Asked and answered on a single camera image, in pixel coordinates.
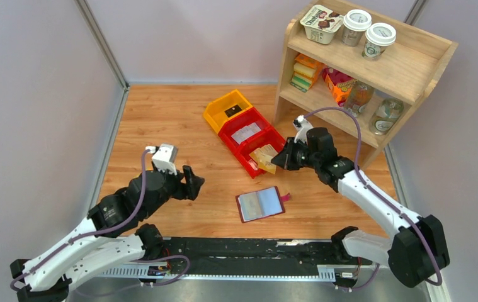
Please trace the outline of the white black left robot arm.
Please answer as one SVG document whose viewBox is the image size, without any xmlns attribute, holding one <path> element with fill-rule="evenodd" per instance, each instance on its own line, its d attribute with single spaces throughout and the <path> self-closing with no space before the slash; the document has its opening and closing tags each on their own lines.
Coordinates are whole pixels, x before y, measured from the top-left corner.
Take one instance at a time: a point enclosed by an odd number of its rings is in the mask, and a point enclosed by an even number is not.
<svg viewBox="0 0 478 302">
<path fill-rule="evenodd" d="M 159 260 L 161 234 L 145 223 L 170 199 L 195 200 L 205 180 L 192 168 L 144 169 L 105 196 L 72 232 L 42 255 L 10 264 L 18 301 L 65 301 L 82 283 L 119 264 Z"/>
</svg>

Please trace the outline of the red leather card holder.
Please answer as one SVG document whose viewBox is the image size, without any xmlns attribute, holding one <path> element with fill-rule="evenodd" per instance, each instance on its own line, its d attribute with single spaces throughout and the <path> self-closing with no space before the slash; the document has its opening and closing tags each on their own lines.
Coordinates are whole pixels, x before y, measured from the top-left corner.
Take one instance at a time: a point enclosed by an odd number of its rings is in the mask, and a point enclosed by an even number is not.
<svg viewBox="0 0 478 302">
<path fill-rule="evenodd" d="M 259 203 L 263 209 L 263 215 L 261 218 L 255 220 L 245 221 L 242 215 L 241 209 L 241 196 L 245 194 L 252 194 L 256 193 L 259 199 Z M 290 193 L 286 193 L 281 195 L 278 188 L 276 186 L 268 187 L 266 189 L 253 191 L 249 193 L 244 193 L 236 196 L 236 204 L 237 209 L 239 212 L 239 217 L 242 223 L 248 223 L 251 221 L 260 220 L 263 218 L 268 218 L 275 215 L 280 215 L 285 213 L 285 202 L 291 199 L 292 195 Z"/>
</svg>

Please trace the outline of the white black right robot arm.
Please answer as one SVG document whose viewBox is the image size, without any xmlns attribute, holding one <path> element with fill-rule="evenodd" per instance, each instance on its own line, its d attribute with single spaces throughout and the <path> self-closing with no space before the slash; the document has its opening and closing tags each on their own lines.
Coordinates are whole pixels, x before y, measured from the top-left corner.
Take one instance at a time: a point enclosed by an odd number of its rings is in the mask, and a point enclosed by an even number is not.
<svg viewBox="0 0 478 302">
<path fill-rule="evenodd" d="M 441 221 L 406 208 L 379 189 L 352 160 L 338 155 L 326 128 L 307 130 L 304 140 L 287 138 L 271 163 L 288 171 L 314 170 L 323 184 L 358 205 L 387 234 L 384 238 L 354 226 L 342 229 L 331 237 L 336 262 L 360 257 L 388 266 L 409 288 L 430 282 L 432 276 L 436 285 L 442 283 L 441 270 L 450 264 L 450 255 Z"/>
</svg>

